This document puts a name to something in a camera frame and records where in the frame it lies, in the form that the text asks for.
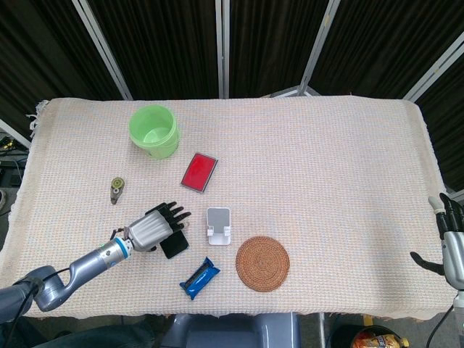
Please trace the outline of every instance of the round rattan coaster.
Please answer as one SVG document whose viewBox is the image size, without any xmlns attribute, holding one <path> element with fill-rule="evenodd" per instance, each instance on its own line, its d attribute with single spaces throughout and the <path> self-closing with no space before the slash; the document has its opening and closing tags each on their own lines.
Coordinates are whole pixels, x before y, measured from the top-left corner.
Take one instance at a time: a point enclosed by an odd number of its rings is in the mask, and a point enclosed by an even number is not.
<svg viewBox="0 0 464 348">
<path fill-rule="evenodd" d="M 283 246 L 269 237 L 253 237 L 237 252 L 237 273 L 249 288 L 268 292 L 276 290 L 287 277 L 290 259 Z"/>
</svg>

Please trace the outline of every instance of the red ink pad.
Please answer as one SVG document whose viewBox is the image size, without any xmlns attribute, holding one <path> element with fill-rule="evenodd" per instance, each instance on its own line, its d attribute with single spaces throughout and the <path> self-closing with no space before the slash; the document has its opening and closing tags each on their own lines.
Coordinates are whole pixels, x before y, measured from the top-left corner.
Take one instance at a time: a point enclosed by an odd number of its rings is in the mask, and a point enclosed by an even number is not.
<svg viewBox="0 0 464 348">
<path fill-rule="evenodd" d="M 204 192 L 217 163 L 217 159 L 197 152 L 188 165 L 181 185 L 198 192 Z"/>
</svg>

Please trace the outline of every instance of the green cup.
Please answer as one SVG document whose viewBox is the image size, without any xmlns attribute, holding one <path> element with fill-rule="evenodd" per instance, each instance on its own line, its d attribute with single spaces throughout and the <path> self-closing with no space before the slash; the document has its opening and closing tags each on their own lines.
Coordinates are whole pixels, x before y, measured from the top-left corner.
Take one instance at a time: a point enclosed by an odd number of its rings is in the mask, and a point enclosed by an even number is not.
<svg viewBox="0 0 464 348">
<path fill-rule="evenodd" d="M 130 118 L 129 134 L 135 145 L 159 160 L 177 149 L 181 137 L 174 115 L 161 105 L 137 110 Z"/>
</svg>

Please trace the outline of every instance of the black backdrop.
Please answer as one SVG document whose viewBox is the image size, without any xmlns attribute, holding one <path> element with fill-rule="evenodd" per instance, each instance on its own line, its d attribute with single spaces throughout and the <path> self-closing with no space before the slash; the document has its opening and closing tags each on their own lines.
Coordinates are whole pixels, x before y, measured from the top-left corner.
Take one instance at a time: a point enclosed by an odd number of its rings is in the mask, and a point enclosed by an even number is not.
<svg viewBox="0 0 464 348">
<path fill-rule="evenodd" d="M 328 0 L 231 0 L 230 95 L 296 86 Z M 89 0 L 135 99 L 218 97 L 214 0 Z M 42 99 L 121 99 L 71 0 L 0 1 L 0 113 L 24 136 Z M 464 31 L 454 0 L 342 0 L 310 87 L 402 98 Z M 417 101 L 445 183 L 464 189 L 461 57 Z"/>
</svg>

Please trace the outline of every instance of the beige woven cloth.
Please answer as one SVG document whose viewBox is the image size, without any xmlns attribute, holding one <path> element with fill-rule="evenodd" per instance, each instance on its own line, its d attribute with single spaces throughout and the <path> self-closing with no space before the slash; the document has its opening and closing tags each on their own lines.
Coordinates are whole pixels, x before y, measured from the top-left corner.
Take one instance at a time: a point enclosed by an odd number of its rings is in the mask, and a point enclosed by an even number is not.
<svg viewBox="0 0 464 348">
<path fill-rule="evenodd" d="M 171 109 L 177 152 L 155 160 L 135 147 L 128 121 L 139 108 Z M 38 116 L 24 180 L 0 254 L 0 286 L 42 265 L 56 269 L 99 247 L 113 228 L 160 202 L 192 212 L 190 248 L 158 250 L 77 290 L 58 309 L 28 315 L 359 312 L 430 318 L 455 295 L 410 251 L 439 262 L 427 198 L 443 190 L 419 109 L 408 101 L 354 96 L 197 101 L 55 99 Z M 204 194 L 180 185 L 195 152 L 219 159 Z M 114 177 L 125 180 L 116 205 Z M 207 242 L 208 207 L 230 207 L 232 242 Z M 236 253 L 252 236 L 277 239 L 290 257 L 285 283 L 247 288 Z M 179 286 L 208 256 L 221 272 L 191 301 Z"/>
</svg>

